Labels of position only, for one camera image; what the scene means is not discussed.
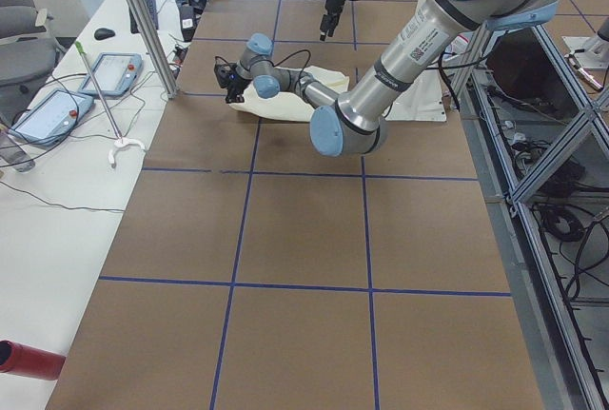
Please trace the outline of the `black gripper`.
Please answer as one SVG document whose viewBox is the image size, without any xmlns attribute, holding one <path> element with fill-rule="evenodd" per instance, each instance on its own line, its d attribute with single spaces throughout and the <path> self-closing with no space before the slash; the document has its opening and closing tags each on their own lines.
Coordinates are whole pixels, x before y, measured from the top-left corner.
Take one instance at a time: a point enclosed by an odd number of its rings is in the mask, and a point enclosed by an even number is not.
<svg viewBox="0 0 609 410">
<path fill-rule="evenodd" d="M 322 17 L 320 24 L 320 40 L 325 41 L 327 37 L 331 37 L 338 27 L 340 15 L 344 9 L 345 0 L 325 0 L 324 8 L 325 15 Z"/>
<path fill-rule="evenodd" d="M 251 83 L 250 78 L 246 78 L 240 73 L 237 65 L 234 65 L 234 72 L 234 80 L 226 90 L 225 101 L 227 104 L 243 102 L 245 100 L 245 90 Z"/>
</svg>

